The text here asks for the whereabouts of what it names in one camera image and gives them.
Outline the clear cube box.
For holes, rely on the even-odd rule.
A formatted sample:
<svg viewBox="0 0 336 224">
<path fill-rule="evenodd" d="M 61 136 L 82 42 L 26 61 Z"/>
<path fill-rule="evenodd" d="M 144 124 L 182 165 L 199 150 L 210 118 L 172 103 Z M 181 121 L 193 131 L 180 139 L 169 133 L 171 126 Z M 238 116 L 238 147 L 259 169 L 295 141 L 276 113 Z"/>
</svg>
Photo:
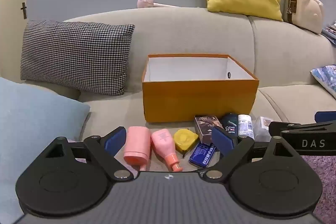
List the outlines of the clear cube box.
<svg viewBox="0 0 336 224">
<path fill-rule="evenodd" d="M 270 142 L 269 125 L 273 119 L 258 117 L 253 124 L 254 140 L 258 142 Z"/>
</svg>

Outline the white labelled bottle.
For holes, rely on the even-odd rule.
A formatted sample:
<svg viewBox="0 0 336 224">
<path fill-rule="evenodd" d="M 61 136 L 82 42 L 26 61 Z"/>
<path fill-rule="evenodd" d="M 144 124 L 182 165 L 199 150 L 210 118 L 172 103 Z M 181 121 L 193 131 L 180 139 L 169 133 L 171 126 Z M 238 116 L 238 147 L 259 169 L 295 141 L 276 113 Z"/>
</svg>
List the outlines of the white labelled bottle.
<svg viewBox="0 0 336 224">
<path fill-rule="evenodd" d="M 247 136 L 254 139 L 252 118 L 249 115 L 238 115 L 238 136 Z"/>
</svg>

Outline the dark Clear shampoo bottle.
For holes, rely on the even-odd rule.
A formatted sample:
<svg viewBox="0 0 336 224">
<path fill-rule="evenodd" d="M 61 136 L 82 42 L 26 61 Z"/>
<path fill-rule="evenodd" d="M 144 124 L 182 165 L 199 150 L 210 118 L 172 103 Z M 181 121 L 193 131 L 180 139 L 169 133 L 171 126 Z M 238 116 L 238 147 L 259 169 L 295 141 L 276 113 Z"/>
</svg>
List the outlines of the dark Clear shampoo bottle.
<svg viewBox="0 0 336 224">
<path fill-rule="evenodd" d="M 238 135 L 238 115 L 235 113 L 228 113 L 219 119 L 224 131 L 228 134 Z"/>
</svg>

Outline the pink cylindrical bottle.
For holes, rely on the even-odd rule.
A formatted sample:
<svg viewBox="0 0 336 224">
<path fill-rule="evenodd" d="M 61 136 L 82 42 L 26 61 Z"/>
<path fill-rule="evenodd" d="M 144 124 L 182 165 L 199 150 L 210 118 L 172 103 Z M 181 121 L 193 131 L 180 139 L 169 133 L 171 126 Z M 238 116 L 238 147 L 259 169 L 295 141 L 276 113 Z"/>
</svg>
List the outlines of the pink cylindrical bottle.
<svg viewBox="0 0 336 224">
<path fill-rule="evenodd" d="M 146 171 L 150 158 L 151 132 L 147 127 L 131 126 L 126 133 L 126 143 L 123 159 L 127 164 L 138 166 L 140 171 Z"/>
</svg>

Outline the illustrated card box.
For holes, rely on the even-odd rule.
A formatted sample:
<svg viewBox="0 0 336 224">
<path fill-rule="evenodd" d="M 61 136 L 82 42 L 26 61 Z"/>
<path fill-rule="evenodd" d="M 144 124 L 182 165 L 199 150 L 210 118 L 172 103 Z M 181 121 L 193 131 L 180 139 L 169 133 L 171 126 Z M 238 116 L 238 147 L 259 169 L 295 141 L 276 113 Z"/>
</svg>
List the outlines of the illustrated card box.
<svg viewBox="0 0 336 224">
<path fill-rule="evenodd" d="M 222 124 L 216 116 L 195 116 L 195 132 L 198 134 L 201 143 L 210 145 L 212 143 L 211 135 L 214 127 L 222 128 Z"/>
</svg>

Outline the pink pump bottle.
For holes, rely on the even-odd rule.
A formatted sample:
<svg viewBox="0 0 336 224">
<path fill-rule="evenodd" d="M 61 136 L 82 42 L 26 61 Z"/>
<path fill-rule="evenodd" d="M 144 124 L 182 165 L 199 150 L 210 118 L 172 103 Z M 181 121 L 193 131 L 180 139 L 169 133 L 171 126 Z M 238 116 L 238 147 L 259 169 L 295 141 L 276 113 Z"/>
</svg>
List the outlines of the pink pump bottle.
<svg viewBox="0 0 336 224">
<path fill-rule="evenodd" d="M 168 129 L 164 128 L 151 134 L 155 152 L 162 157 L 173 172 L 182 172 L 179 159 L 175 152 L 175 142 Z"/>
</svg>

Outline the blue flat box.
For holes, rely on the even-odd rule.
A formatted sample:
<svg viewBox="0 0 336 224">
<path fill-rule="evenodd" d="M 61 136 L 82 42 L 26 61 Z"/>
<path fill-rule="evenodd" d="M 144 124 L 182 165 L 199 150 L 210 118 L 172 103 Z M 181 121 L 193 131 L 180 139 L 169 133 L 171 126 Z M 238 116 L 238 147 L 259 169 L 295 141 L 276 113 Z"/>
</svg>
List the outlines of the blue flat box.
<svg viewBox="0 0 336 224">
<path fill-rule="evenodd" d="M 216 147 L 213 144 L 203 144 L 199 142 L 189 158 L 189 163 L 199 168 L 205 168 L 211 161 Z"/>
</svg>

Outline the blue patterned cushion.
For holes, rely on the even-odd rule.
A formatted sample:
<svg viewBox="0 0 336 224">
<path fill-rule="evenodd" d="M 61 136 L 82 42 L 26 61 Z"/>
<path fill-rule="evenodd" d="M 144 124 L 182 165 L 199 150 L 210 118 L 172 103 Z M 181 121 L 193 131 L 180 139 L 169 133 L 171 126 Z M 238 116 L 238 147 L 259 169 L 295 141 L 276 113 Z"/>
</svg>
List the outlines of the blue patterned cushion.
<svg viewBox="0 0 336 224">
<path fill-rule="evenodd" d="M 336 98 L 336 65 L 314 68 L 310 73 L 323 88 Z"/>
</svg>

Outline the yellow tape measure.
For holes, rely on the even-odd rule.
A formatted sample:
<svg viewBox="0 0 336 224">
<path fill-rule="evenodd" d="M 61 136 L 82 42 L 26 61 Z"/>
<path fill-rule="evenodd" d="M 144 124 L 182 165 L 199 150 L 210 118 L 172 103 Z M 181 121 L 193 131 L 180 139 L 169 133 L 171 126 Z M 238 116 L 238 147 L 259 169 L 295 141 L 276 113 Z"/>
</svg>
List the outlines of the yellow tape measure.
<svg viewBox="0 0 336 224">
<path fill-rule="evenodd" d="M 174 135 L 175 148 L 184 157 L 193 148 L 199 137 L 189 129 L 179 129 Z"/>
</svg>

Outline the beige sofa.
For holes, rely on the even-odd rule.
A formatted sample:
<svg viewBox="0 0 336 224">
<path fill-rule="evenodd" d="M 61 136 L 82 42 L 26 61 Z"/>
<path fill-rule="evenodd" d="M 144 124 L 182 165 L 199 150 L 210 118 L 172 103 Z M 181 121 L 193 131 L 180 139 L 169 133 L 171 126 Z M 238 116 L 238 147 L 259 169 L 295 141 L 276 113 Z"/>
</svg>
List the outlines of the beige sofa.
<svg viewBox="0 0 336 224">
<path fill-rule="evenodd" d="M 82 137 L 105 135 L 118 126 L 143 126 L 142 75 L 149 55 L 181 58 L 227 54 L 259 79 L 251 116 L 311 123 L 318 111 L 335 110 L 335 98 L 311 75 L 335 63 L 335 48 L 285 22 L 211 13 L 201 8 L 131 9 L 82 16 L 82 22 L 133 24 L 125 94 L 119 97 L 75 92 L 61 94 L 89 104 Z"/>
</svg>

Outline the light blue cushion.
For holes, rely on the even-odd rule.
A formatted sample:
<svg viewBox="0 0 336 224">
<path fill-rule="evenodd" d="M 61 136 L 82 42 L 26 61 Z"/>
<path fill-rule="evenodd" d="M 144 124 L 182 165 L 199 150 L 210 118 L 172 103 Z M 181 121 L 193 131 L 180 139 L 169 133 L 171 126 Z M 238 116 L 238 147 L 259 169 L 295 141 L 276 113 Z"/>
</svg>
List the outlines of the light blue cushion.
<svg viewBox="0 0 336 224">
<path fill-rule="evenodd" d="M 23 214 L 18 177 L 56 137 L 77 140 L 89 111 L 53 91 L 1 79 L 1 223 Z"/>
</svg>

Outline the orange cardboard box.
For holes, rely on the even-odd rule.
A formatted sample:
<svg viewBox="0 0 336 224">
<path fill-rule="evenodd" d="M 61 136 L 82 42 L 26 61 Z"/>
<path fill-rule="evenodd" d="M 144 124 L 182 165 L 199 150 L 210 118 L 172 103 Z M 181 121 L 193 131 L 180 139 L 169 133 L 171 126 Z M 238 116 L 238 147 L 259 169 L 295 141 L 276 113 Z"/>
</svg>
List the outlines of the orange cardboard box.
<svg viewBox="0 0 336 224">
<path fill-rule="evenodd" d="M 259 79 L 230 55 L 149 55 L 142 76 L 144 117 L 170 123 L 249 114 L 258 86 Z"/>
</svg>

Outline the stack of magazines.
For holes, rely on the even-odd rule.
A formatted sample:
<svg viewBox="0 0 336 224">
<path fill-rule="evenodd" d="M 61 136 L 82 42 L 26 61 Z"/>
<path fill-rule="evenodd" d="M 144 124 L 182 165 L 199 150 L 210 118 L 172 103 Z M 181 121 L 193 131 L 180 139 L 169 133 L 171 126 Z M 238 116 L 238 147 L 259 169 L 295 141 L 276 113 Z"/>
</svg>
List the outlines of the stack of magazines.
<svg viewBox="0 0 336 224">
<path fill-rule="evenodd" d="M 326 25 L 321 32 L 322 36 L 327 38 L 331 44 L 336 46 L 336 22 Z"/>
</svg>

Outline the houndstooth cushion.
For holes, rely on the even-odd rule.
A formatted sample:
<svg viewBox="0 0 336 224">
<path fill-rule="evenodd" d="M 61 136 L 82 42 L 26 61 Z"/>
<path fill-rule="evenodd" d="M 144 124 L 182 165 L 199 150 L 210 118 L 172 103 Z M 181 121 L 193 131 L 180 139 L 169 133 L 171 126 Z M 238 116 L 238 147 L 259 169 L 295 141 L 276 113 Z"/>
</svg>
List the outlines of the houndstooth cushion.
<svg viewBox="0 0 336 224">
<path fill-rule="evenodd" d="M 133 24 L 31 20 L 23 33 L 21 80 L 120 96 L 134 29 Z"/>
</svg>

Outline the cream mini suitcase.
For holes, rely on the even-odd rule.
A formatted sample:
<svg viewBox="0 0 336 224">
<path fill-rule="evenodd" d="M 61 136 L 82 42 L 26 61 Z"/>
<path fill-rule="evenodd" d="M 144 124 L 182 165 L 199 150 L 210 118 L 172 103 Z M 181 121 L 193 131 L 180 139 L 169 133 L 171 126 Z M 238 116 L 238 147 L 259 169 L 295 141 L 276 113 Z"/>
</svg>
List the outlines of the cream mini suitcase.
<svg viewBox="0 0 336 224">
<path fill-rule="evenodd" d="M 320 0 L 285 0 L 284 20 L 320 34 L 324 20 L 323 3 Z"/>
</svg>

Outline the pink fluffy toy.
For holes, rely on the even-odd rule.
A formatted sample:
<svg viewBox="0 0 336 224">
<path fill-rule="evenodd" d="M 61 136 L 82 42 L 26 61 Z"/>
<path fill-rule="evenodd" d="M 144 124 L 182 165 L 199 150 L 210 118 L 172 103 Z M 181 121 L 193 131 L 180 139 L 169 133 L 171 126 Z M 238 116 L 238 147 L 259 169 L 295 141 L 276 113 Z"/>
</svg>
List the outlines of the pink fluffy toy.
<svg viewBox="0 0 336 224">
<path fill-rule="evenodd" d="M 164 8 L 168 8 L 168 7 L 176 7 L 176 6 L 155 3 L 154 0 L 138 0 L 137 1 L 137 8 L 138 9 L 152 8 L 152 7 L 164 7 Z"/>
</svg>

